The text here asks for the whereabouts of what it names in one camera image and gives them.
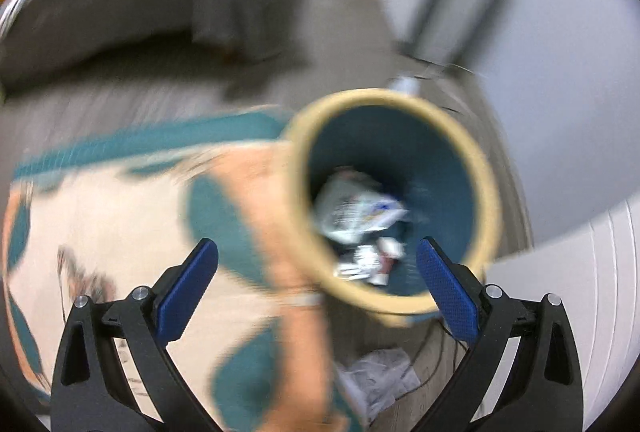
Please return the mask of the white power strip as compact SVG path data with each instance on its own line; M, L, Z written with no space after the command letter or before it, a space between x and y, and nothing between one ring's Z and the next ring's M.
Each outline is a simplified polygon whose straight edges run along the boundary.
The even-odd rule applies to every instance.
M387 88L391 91L408 96L419 96L421 94L421 79L413 76L401 74L390 80Z

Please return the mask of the white carton box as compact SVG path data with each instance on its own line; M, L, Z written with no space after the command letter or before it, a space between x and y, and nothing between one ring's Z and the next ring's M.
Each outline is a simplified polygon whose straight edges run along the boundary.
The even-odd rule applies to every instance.
M370 244L358 244L341 256L334 276L349 282L367 282L386 287L394 265L405 257L405 246L393 237L378 237Z

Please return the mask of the blue snack bag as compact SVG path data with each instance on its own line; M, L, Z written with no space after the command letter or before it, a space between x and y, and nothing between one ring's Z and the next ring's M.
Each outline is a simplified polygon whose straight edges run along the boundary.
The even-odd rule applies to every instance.
M351 246L367 234L388 230L408 214L405 205L366 174L338 170L314 200L314 224L323 236Z

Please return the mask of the yellow rim teal trash bin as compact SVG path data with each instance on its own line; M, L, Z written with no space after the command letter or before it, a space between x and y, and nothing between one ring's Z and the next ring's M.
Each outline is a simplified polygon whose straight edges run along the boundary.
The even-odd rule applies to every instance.
M282 138L281 220L298 267L382 325L408 328L437 312L416 271L423 237L477 277L497 257L502 214L494 172L462 124L427 100L382 88L335 93L296 114ZM408 258L385 290L336 278L336 255L314 227L314 200L340 169L366 174L409 209Z

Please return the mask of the horse pattern quilted mat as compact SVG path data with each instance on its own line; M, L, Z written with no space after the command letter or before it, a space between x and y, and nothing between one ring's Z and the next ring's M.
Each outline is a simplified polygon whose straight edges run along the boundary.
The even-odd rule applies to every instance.
M35 412L50 412L58 342L73 300L110 302L160 277L202 238L220 267L168 348L228 431L264 430L289 410L312 430L359 431L335 382L318 293L288 256L272 200L288 117L274 108L142 126L18 166L3 230L8 331Z

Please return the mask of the white cabinet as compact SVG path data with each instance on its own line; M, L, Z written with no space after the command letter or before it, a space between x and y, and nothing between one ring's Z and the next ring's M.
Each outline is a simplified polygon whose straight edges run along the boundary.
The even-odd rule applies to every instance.
M561 298L582 373L584 426L591 426L639 356L639 197L495 263L487 281L515 299Z

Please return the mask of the crumpled plastic on floor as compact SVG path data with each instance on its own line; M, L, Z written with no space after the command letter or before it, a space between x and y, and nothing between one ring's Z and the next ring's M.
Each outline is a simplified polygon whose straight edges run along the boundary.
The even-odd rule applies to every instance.
M347 397L367 424L421 384L403 348L375 350L348 367L336 363L335 370Z

